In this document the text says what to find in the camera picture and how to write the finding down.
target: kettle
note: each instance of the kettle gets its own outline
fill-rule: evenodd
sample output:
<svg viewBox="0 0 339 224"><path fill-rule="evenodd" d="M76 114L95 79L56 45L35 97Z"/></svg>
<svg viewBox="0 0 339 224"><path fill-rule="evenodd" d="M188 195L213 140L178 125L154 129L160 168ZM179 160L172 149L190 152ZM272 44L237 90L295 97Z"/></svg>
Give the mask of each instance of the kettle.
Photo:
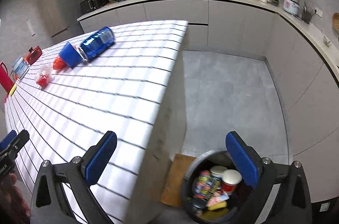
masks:
<svg viewBox="0 0 339 224"><path fill-rule="evenodd" d="M7 70L6 65L3 62L0 62L0 66L1 66L0 67L0 84L6 90L7 94L9 94L14 85L14 82L8 76L8 70Z"/></svg>

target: blue gripper pad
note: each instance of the blue gripper pad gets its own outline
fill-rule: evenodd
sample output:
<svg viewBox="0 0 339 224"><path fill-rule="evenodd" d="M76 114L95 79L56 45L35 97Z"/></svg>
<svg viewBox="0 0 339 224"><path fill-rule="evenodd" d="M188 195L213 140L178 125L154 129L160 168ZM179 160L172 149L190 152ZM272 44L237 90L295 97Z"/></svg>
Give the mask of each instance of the blue gripper pad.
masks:
<svg viewBox="0 0 339 224"><path fill-rule="evenodd" d="M225 143L245 184L255 189L262 173L260 156L252 147L247 146L235 131L226 135Z"/></svg>
<svg viewBox="0 0 339 224"><path fill-rule="evenodd" d="M12 130L7 134L7 136L0 142L0 152L3 151L17 136L15 130Z"/></svg>
<svg viewBox="0 0 339 224"><path fill-rule="evenodd" d="M81 173L87 186L95 185L117 147L117 136L107 131L100 141L84 154Z"/></svg>

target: countertop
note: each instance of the countertop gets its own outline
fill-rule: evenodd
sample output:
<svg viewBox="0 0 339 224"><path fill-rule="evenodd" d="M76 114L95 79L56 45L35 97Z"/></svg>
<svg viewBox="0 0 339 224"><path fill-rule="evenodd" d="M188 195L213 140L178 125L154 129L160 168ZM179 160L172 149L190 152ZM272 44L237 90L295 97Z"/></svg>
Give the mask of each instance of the countertop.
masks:
<svg viewBox="0 0 339 224"><path fill-rule="evenodd" d="M82 15L77 20L84 20L93 15L99 14L101 12L105 12L107 10L113 10L115 8L120 8L123 6L128 6L130 4L135 3L144 3L152 0L126 0L118 3L110 3L108 5L103 6L93 12ZM256 0L225 0L225 1L233 1L237 3L246 4L249 6L255 6L258 8L266 9L272 12L279 14L285 20L287 20L291 25L293 25L301 34L303 34L319 51L319 53L324 57L332 72L336 76L339 81L339 50L331 43L330 47L327 47L323 42L323 34L322 32L316 28L312 23L309 25L303 22L302 20L297 19L293 15L285 12L281 7L275 7L273 5L263 3L261 1Z"/></svg>
<svg viewBox="0 0 339 224"><path fill-rule="evenodd" d="M123 221L186 28L186 21L177 20L112 27L116 44L90 64L54 74L41 90L35 75L67 40L43 50L5 102L8 132L30 134L16 159L30 192L43 160L58 164L82 156L111 130L117 148L91 190L115 223ZM78 45L90 34L68 41ZM64 188L76 218L84 222L69 186Z"/></svg>

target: metal bolt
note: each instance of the metal bolt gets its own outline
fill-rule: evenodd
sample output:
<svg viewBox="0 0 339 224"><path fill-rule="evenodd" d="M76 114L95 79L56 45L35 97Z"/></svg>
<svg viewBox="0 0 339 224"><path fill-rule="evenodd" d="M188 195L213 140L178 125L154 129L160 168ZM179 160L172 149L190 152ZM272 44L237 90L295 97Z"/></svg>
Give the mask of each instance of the metal bolt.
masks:
<svg viewBox="0 0 339 224"><path fill-rule="evenodd" d="M293 164L296 168L301 168L301 163L299 161L294 161Z"/></svg>
<svg viewBox="0 0 339 224"><path fill-rule="evenodd" d="M263 158L262 158L262 162L263 162L265 165L268 165L268 164L270 164L272 161L271 161L271 159L268 158L268 157L263 157Z"/></svg>
<svg viewBox="0 0 339 224"><path fill-rule="evenodd" d="M72 159L72 163L74 163L74 164L78 164L80 161L81 161L81 157L80 156L75 156Z"/></svg>
<svg viewBox="0 0 339 224"><path fill-rule="evenodd" d="M48 160L45 160L45 161L43 161L42 166L47 167L49 165L49 163L50 162Z"/></svg>

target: microwave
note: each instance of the microwave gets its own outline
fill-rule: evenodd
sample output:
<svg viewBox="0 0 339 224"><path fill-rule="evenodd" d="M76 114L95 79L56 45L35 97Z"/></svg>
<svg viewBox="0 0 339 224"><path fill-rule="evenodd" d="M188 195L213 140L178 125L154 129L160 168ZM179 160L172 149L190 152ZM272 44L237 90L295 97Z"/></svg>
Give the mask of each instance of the microwave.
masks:
<svg viewBox="0 0 339 224"><path fill-rule="evenodd" d="M108 0L85 0L80 3L82 14L90 13L108 3Z"/></svg>

